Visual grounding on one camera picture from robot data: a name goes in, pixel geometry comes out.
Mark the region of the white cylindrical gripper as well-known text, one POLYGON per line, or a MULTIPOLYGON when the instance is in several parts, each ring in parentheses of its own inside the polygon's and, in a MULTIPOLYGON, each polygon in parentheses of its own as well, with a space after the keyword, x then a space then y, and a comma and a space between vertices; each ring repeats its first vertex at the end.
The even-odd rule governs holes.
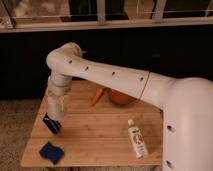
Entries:
POLYGON ((62 127, 61 123, 56 120, 61 120, 64 115, 64 99, 60 96, 56 96, 51 94, 48 96, 48 107, 47 107, 47 114, 43 117, 43 122, 48 127, 48 129, 53 133, 56 134, 62 127))

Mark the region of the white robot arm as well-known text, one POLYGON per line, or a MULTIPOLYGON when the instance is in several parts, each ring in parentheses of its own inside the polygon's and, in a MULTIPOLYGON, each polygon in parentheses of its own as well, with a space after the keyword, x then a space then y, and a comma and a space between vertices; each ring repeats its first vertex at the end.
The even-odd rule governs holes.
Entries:
POLYGON ((173 78, 146 70, 86 60, 71 42, 51 51, 46 62, 48 116, 64 116, 60 98, 71 80, 82 78, 152 104, 163 111, 163 171, 213 171, 213 81, 173 78))

